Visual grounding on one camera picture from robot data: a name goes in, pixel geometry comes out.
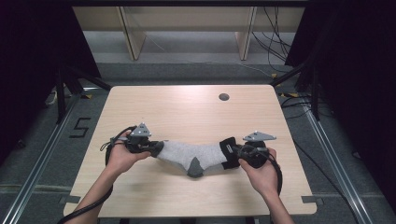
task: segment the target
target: light wood table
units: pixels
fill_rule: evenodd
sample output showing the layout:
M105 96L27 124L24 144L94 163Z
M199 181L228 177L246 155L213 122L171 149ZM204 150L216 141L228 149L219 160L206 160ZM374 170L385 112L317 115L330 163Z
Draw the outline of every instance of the light wood table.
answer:
M219 95L227 93L228 101ZM292 142L276 93L269 85L114 87L106 100L72 196L84 197L105 168L100 146L126 127L145 122L150 140L216 144L234 136L238 144L254 131L269 133L283 172L281 199L291 214L314 214L315 203ZM67 203L65 214L77 205ZM120 176L100 217L252 217L268 215L261 196L242 168L209 169L190 178L173 164L155 158L137 162Z

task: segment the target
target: forearm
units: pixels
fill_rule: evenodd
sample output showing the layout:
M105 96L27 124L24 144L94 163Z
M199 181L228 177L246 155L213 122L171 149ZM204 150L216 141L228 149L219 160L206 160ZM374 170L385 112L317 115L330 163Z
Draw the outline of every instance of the forearm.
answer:
M99 177L97 178L95 183L92 185L92 187L90 188L88 193L85 195L85 197L82 199L82 201L78 204L75 211L100 200L110 190L111 186L116 181L118 176L119 175L116 174L115 172L111 171L110 169L105 168L105 170L99 175ZM78 217L71 219L70 221L68 221L66 223L68 223L68 224L70 224L70 223L73 223L73 224L75 224L75 223L84 223L84 224L96 223L97 217L99 215L101 208L102 208L102 204L93 208L92 210L88 211L87 213L84 213Z
M286 209L285 205L280 200L277 193L261 193L262 197L267 204L271 218L275 224L293 224L294 221L291 218L288 210Z

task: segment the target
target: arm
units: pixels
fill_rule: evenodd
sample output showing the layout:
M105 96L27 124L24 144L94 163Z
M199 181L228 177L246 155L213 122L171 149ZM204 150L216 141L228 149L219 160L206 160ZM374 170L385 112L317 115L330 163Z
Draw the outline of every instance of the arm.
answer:
M276 158L276 151L269 148L270 153ZM276 171L267 161L262 167L255 169L251 167L246 161L239 160L242 168L247 172L252 187L257 190L265 203L267 204L272 219L275 224L291 224L294 223L285 205L277 194L277 176Z
M149 152L131 153L125 145L115 145L111 150L108 164L99 175L88 193L77 206L76 210L83 208L102 198L111 188L116 179L124 172L128 171L135 162L143 160L150 155ZM69 220L68 224L75 223L96 223L102 204L91 211Z

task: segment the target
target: gray carpet floor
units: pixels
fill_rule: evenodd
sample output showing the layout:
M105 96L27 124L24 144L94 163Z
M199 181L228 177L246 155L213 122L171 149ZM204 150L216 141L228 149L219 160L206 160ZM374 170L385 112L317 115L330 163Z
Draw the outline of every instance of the gray carpet floor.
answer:
M268 65L213 64L213 63L176 63L176 64L123 64L99 63L98 67L103 80L110 85L190 85L190 84L267 84L271 81L268 74L274 69ZM278 65L276 69L289 70L287 66ZM295 77L279 87L277 93L295 92ZM84 87L93 87L89 82L81 80ZM92 97L81 97L66 123L64 132L55 151L50 157L40 177L33 195L23 210L19 223L56 223L64 210L60 203L73 186L85 150L91 140L95 125L100 117L108 95L104 90L87 91ZM278 97L282 104L287 97ZM342 127L332 114L331 108L325 104L322 95L319 105L320 123L346 167L351 181L362 197L374 223L396 223L396 216L390 209L386 199L371 178L364 163L352 156L353 146L348 141ZM298 103L292 99L287 105ZM300 105L288 106L283 109L284 116L295 141L323 169L327 176L339 188L323 149ZM83 134L75 130L78 119L84 118L80 124L88 127L82 138L71 138L71 135ZM49 105L36 118L36 122L27 127L24 137L25 148L15 149L0 167L0 218L4 218L12 205L21 185L26 180L35 161L50 138L57 119L56 105ZM346 202L329 183L318 168L305 154L298 150L310 188L317 197L318 211L310 216L293 216L296 223L355 223ZM269 223L269 217L259 217L260 223ZM243 223L244 219L235 218L202 218L197 223ZM101 223L119 223L115 218L102 218ZM130 223L178 223L177 218L168 219L131 219Z

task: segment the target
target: person's left hand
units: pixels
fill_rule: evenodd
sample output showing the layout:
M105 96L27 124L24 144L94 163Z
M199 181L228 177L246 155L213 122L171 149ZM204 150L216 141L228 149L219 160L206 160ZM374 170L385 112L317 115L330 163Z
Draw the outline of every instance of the person's left hand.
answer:
M121 175L127 172L134 165L135 162L143 160L150 156L150 152L131 153L124 144L116 144L110 153L108 159L107 169Z

